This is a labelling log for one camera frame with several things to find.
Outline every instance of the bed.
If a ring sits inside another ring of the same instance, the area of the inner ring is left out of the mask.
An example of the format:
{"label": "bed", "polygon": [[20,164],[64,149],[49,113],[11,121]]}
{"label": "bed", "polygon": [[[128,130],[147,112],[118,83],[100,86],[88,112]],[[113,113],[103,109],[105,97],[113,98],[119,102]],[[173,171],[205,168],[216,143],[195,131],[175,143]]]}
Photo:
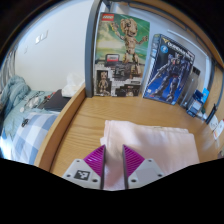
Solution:
{"label": "bed", "polygon": [[34,164],[42,141],[59,114],[37,108],[51,94],[31,90],[19,76],[8,80],[1,95],[1,158]]}

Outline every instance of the pillow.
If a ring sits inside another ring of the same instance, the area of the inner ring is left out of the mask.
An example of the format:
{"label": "pillow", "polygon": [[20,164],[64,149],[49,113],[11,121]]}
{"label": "pillow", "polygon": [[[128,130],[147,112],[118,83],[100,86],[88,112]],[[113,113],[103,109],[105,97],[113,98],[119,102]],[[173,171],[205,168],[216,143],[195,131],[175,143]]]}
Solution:
{"label": "pillow", "polygon": [[14,161],[33,165],[38,150],[57,114],[30,113],[27,124],[18,128],[13,139],[12,158]]}

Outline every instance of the white wall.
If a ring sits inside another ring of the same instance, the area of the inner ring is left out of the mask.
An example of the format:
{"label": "white wall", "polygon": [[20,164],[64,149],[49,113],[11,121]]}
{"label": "white wall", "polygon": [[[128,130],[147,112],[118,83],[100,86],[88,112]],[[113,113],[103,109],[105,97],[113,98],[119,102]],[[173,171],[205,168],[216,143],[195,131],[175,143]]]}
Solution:
{"label": "white wall", "polygon": [[[84,77],[86,28],[92,3],[65,1],[40,18],[20,40],[15,73],[31,89],[56,91],[67,84],[69,74]],[[36,37],[47,30],[47,38],[36,44]]]}
{"label": "white wall", "polygon": [[[192,51],[192,53],[195,54],[194,66],[201,71],[198,80],[198,90],[202,91],[204,87],[207,88],[211,70],[211,55],[209,52],[206,52],[206,49],[203,49],[197,40],[194,39],[194,37],[192,37],[187,31],[159,15],[148,11],[131,8],[129,6],[119,5],[117,3],[112,5],[110,12],[126,14],[150,22],[149,48],[147,55],[148,59],[154,34],[164,34]],[[148,71],[148,68],[149,64],[146,63],[145,72]]]}

